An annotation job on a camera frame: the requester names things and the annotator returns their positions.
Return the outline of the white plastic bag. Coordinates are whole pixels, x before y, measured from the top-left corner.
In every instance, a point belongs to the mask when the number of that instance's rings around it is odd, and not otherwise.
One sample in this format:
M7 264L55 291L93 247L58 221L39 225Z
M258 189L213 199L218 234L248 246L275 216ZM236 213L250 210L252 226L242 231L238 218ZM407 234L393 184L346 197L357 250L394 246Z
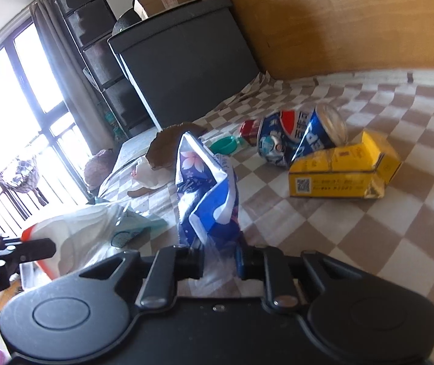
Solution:
M25 221L21 240L48 238L55 244L54 255L37 262L55 280L88 265L104 245L109 245L123 218L133 214L129 202L51 204Z

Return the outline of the blue floral plastic wrapper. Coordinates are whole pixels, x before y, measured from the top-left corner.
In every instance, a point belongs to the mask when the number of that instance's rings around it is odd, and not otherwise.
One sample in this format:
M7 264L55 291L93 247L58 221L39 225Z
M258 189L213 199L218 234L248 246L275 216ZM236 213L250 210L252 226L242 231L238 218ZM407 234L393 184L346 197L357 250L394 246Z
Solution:
M230 157L214 154L189 132L177 149L175 187L181 245L196 262L194 279L231 256L242 239L237 176Z

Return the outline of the yellow cigarette carton box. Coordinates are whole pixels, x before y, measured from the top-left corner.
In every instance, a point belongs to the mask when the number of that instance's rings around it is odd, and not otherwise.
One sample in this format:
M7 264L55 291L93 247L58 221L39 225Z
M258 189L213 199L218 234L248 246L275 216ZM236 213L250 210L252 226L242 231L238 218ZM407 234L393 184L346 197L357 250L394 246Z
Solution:
M358 142L295 161L289 193L296 198L381 199L400 167L401 158L387 138L364 130Z

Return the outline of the teal snack wrapper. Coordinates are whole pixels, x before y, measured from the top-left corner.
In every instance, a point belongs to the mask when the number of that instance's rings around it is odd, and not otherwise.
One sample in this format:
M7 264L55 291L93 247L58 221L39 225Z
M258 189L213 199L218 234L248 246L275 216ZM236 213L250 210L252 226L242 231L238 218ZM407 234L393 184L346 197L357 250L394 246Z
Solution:
M124 213L115 223L110 245L118 249L123 248L136 236L144 232L157 231L166 225L166 221L159 217L144 217L134 212Z

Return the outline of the hanging net basket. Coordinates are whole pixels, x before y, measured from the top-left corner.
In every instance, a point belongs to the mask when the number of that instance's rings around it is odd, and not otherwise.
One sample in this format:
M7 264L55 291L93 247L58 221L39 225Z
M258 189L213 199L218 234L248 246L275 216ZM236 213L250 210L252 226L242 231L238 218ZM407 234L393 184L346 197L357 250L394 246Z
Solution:
M38 188L39 180L36 156L27 159L18 157L0 172L0 185L21 194L32 192L44 207L48 204L48 200Z

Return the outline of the crumpled white tissue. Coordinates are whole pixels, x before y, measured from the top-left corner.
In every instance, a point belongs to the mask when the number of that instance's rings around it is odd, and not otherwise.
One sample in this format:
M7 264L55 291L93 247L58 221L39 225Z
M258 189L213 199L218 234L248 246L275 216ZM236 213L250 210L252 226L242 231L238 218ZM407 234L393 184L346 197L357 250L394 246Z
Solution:
M152 169L146 157L136 160L131 175L141 186L147 189L158 189L173 180L173 174L166 168Z

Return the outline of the pink stuffed bundle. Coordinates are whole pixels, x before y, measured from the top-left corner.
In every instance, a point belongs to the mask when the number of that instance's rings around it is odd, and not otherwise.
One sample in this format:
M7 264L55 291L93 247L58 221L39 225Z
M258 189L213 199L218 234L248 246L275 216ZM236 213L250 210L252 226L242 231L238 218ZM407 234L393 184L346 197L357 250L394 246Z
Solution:
M116 154L112 149L102 149L84 167L84 180L89 190L97 189L112 172Z

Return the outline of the torn brown cardboard piece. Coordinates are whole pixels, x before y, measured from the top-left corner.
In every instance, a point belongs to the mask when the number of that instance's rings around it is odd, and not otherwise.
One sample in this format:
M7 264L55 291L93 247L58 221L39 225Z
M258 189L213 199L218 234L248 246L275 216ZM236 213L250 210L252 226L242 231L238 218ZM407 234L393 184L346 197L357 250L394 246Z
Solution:
M208 129L205 127L190 122L169 126L159 132L152 140L145 157L153 170L173 167L182 135L190 132L194 137L200 137L207 131Z

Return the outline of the teal plastic lid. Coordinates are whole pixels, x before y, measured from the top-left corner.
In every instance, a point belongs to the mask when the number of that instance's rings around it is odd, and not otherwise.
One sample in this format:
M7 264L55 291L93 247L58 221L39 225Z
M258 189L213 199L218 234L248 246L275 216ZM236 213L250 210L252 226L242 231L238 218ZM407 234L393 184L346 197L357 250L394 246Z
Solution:
M209 149L213 154L230 156L239 148L239 141L233 135L221 137L210 144Z

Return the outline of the small red box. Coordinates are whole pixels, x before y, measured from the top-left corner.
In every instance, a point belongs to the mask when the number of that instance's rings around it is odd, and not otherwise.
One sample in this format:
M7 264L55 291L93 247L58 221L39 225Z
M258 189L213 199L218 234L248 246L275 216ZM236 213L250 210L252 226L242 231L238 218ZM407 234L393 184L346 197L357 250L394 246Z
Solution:
M241 143L247 143L251 147L257 144L257 137L261 127L261 120L245 120L238 131L238 139Z

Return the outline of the checkered beige blanket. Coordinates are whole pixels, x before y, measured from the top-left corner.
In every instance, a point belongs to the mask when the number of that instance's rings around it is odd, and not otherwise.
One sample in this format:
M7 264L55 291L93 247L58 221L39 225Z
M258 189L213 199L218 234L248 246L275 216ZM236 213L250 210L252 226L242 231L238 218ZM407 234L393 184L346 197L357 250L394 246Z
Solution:
M239 222L252 245L288 255L316 250L407 287L434 302L434 71L343 73L295 82L256 78L243 98L201 117L211 143L241 122L305 101L326 101L356 140L383 134L401 168L381 200L296 199L284 170L252 148L233 155Z

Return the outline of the crushed blue Pepsi can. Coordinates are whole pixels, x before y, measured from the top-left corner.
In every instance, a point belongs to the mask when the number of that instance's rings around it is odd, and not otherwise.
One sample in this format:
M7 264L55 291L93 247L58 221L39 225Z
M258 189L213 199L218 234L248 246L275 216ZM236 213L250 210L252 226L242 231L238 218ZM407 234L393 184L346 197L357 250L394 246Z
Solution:
M342 147L347 141L347 126L339 111L330 104L316 103L306 120L304 133L291 162L317 151Z

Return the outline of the grey brown curtain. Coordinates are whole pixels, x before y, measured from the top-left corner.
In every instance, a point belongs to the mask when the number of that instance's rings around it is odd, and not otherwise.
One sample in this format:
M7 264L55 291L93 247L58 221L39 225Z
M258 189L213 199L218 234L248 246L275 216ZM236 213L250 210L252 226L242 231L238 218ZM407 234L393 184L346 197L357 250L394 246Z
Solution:
M115 148L99 97L82 71L81 57L54 0L34 0L30 15L64 102L93 154Z

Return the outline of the dark grey storage box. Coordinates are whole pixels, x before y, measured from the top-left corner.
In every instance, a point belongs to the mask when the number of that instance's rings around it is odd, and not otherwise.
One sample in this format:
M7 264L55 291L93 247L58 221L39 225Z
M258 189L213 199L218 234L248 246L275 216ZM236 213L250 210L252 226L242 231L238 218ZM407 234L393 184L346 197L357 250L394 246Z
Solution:
M206 115L260 72L231 0L192 0L108 44L158 129Z

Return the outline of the black drawer tower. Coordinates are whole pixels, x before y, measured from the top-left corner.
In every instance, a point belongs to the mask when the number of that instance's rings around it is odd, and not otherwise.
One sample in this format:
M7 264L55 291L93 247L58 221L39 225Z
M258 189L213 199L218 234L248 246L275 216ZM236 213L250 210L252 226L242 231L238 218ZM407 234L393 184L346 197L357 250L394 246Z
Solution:
M106 0L55 0L85 64L115 137L124 141L151 129L152 121L113 55L108 39L116 18Z

